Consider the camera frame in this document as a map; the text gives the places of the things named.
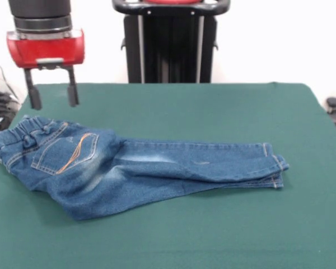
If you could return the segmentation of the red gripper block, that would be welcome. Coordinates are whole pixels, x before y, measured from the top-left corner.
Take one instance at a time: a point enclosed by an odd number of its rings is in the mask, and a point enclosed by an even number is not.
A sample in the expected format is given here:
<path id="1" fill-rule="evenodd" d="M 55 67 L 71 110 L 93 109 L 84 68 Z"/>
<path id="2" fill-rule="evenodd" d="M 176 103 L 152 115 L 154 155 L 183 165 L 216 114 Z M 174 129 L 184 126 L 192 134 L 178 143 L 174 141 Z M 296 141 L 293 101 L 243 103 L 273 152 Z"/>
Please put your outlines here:
<path id="1" fill-rule="evenodd" d="M 72 65 L 81 64 L 85 58 L 85 36 L 83 30 L 71 30 L 55 34 L 23 34 L 7 32 L 8 50 L 19 68 L 24 68 L 25 81 L 31 107 L 42 108 L 39 90 L 32 81 L 31 69 L 56 64 L 65 66 L 68 72 L 67 88 L 70 106 L 79 104 L 77 84 Z"/>

